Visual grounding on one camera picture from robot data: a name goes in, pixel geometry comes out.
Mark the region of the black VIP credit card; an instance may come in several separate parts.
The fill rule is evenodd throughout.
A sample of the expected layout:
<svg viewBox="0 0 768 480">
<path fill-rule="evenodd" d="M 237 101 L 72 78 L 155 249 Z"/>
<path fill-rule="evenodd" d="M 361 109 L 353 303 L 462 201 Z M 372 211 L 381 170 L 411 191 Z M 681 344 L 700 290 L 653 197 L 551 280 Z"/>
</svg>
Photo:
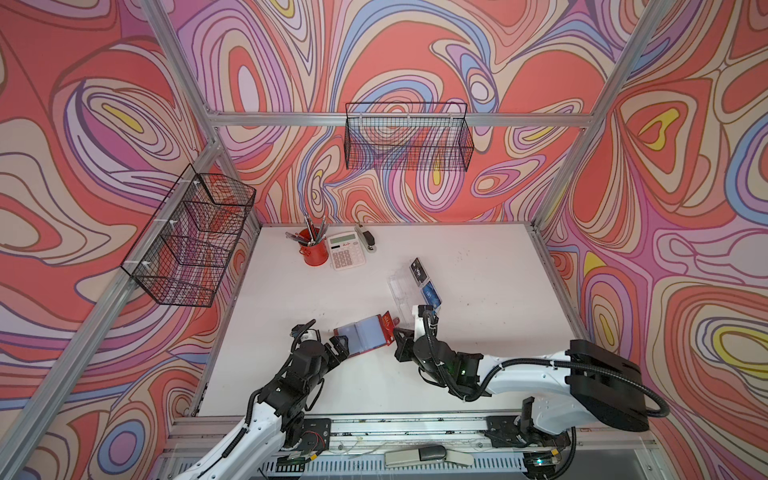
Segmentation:
<svg viewBox="0 0 768 480">
<path fill-rule="evenodd" d="M 410 272 L 417 285 L 424 285 L 429 280 L 429 275 L 424 269 L 419 258 L 415 258 L 409 266 Z"/>
</svg>

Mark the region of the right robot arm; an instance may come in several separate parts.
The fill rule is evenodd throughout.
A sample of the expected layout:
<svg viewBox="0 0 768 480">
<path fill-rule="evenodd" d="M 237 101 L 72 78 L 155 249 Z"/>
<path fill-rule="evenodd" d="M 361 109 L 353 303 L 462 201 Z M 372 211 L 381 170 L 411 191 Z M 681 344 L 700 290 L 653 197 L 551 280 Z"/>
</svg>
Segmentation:
<svg viewBox="0 0 768 480">
<path fill-rule="evenodd" d="M 566 446 L 576 428 L 593 423 L 646 432 L 650 419 L 670 413 L 635 363 L 587 340 L 574 339 L 555 354 L 502 359 L 457 352 L 433 329 L 397 328 L 394 339 L 398 361 L 415 363 L 425 382 L 465 403 L 523 394 L 517 415 L 488 418 L 485 435 L 496 448 Z"/>
</svg>

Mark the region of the red leather card holder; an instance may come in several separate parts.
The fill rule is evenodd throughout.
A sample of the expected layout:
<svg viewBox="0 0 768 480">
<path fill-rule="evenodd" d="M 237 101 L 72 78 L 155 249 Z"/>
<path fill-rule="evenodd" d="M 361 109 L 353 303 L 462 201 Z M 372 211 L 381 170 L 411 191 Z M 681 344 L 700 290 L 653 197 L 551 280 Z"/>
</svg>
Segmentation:
<svg viewBox="0 0 768 480">
<path fill-rule="evenodd" d="M 335 336 L 347 339 L 349 356 L 354 357 L 378 348 L 391 345 L 394 330 L 399 325 L 398 317 L 389 311 L 383 315 L 371 316 L 334 329 Z"/>
</svg>

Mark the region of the blue credit card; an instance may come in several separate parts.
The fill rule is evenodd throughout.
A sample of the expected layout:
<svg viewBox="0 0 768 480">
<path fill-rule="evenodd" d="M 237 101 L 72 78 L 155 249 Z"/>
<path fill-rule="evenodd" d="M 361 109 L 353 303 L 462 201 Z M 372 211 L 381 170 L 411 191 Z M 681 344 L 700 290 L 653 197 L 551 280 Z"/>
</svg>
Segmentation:
<svg viewBox="0 0 768 480">
<path fill-rule="evenodd" d="M 428 305 L 435 311 L 441 307 L 442 301 L 432 282 L 427 282 L 421 289 L 422 295 Z"/>
</svg>

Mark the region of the clear acrylic card stand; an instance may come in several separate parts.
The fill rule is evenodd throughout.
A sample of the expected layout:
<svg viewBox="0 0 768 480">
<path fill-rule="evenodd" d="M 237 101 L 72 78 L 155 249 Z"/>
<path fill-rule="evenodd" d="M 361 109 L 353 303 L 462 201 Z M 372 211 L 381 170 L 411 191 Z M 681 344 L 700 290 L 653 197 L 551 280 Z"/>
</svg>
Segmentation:
<svg viewBox="0 0 768 480">
<path fill-rule="evenodd" d="M 401 324 L 408 324 L 414 321 L 412 314 L 412 308 L 414 306 L 428 305 L 421 291 L 422 287 L 426 283 L 424 285 L 416 284 L 409 269 L 410 263 L 396 270 L 387 279 L 390 293 L 395 302 L 397 317 L 399 318 Z M 433 283 L 430 275 L 428 282 Z"/>
</svg>

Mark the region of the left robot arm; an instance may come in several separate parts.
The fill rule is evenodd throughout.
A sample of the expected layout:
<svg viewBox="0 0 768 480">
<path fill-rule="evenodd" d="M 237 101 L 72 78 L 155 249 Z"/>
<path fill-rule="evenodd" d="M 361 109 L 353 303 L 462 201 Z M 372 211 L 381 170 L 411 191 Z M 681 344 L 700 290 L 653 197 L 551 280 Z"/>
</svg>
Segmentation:
<svg viewBox="0 0 768 480">
<path fill-rule="evenodd" d="M 327 342 L 311 329 L 298 335 L 286 362 L 252 392 L 243 419 L 178 479 L 248 479 L 284 447 L 302 441 L 307 400 L 324 377 L 349 357 L 345 336 Z"/>
</svg>

